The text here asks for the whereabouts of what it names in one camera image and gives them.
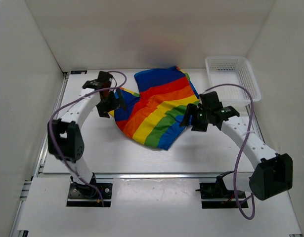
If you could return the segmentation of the rainbow striped shorts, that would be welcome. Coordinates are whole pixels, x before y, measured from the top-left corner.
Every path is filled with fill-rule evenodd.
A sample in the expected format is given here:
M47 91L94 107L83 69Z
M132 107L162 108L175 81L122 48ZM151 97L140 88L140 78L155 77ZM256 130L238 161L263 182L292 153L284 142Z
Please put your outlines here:
M188 73L179 67L149 69L134 75L138 92L124 87L126 108L110 111L125 136L153 149L168 150L184 131L180 126L188 104L199 95Z

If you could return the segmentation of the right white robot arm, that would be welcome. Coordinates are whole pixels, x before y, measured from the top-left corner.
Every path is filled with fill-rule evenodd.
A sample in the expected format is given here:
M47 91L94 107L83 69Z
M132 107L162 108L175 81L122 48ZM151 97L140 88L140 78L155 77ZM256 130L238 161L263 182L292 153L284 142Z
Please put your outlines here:
M216 178L209 194L229 196L234 190L250 192L259 200L288 191L293 185L293 160L266 145L232 107L224 107L215 91L201 94L198 105L188 104L180 126L191 126L193 131L207 131L216 126L243 150L254 169L253 173L228 171Z

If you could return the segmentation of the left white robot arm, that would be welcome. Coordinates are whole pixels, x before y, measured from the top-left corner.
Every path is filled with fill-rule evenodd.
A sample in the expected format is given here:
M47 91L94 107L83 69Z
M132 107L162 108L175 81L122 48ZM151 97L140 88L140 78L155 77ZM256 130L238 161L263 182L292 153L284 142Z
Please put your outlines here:
M84 140L81 128L93 109L101 118L109 112L126 109L121 84L112 85L115 71L100 71L98 77L86 81L76 100L61 106L47 124L48 151L61 161L71 175L71 181L87 198L100 195L95 174L90 171L84 158Z

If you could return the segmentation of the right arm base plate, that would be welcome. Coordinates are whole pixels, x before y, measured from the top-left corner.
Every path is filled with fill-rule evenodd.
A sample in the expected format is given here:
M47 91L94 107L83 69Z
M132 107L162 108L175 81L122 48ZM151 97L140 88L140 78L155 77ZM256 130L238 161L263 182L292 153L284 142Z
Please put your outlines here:
M200 193L202 209L235 209L238 208L233 190L228 190L223 178L231 175L233 184L233 171L222 173L214 182L201 182L196 192Z

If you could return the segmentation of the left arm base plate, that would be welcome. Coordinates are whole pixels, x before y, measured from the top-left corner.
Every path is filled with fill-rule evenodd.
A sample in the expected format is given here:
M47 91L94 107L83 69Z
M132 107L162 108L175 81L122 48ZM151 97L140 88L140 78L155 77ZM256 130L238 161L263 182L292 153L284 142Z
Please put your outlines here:
M86 186L82 189L80 184L71 183L67 195L67 207L110 207L112 198L112 183L97 183L103 202L95 189Z

